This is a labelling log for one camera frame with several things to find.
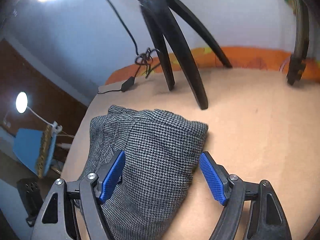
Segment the tall silver tripod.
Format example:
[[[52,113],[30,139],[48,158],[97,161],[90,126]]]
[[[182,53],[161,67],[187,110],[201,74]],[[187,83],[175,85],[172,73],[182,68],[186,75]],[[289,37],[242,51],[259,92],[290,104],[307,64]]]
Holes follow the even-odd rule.
[[[309,11],[302,0],[293,0],[296,9],[296,42],[290,56],[287,83],[293,85],[301,80],[306,68],[306,56],[309,48]]]

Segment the blue plastic chair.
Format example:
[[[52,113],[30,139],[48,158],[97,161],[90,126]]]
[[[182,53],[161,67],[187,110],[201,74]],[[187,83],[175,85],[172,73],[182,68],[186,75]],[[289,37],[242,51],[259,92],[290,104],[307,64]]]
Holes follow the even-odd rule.
[[[36,174],[35,164],[39,156],[40,142],[43,131],[20,128],[14,139],[13,152],[18,160]],[[52,163],[57,134],[52,132],[52,140],[44,168],[45,177]]]

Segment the grey houndstooth shorts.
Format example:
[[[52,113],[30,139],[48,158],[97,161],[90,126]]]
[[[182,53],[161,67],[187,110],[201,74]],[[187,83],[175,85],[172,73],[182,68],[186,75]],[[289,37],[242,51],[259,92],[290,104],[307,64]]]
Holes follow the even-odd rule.
[[[122,150],[122,181],[102,210],[115,239],[160,239],[185,200],[208,125],[155,109],[113,105],[91,120],[83,176]]]

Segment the white clip desk lamp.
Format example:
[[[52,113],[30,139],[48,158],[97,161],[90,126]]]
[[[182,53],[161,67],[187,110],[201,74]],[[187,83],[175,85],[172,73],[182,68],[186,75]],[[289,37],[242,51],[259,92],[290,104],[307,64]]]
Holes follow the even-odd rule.
[[[52,129],[54,130],[54,132],[56,132],[57,134],[62,132],[62,126],[61,125],[58,125],[58,123],[55,122],[55,121],[53,123],[48,122],[46,119],[44,119],[43,117],[38,115],[34,110],[32,110],[29,107],[29,105],[28,105],[28,96],[27,96],[26,92],[21,91],[21,92],[18,93],[18,95],[16,97],[16,100],[15,100],[15,107],[16,107],[16,110],[18,111],[18,113],[20,113],[20,114],[23,114],[23,113],[26,112],[26,110],[29,110],[38,119],[43,121],[45,124],[51,126]]]

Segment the small black tripod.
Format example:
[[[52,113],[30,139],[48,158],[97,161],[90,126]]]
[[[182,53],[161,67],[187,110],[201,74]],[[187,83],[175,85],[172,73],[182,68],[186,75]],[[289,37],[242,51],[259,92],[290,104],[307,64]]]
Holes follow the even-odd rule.
[[[229,59],[208,29],[180,0],[138,1],[140,2],[140,10],[150,33],[153,45],[157,50],[157,55],[168,89],[172,90],[174,88],[175,80],[166,43],[168,43],[172,49],[200,109],[207,109],[208,99],[196,62],[178,22],[172,13],[176,12],[178,16],[197,32],[226,68],[232,68]]]

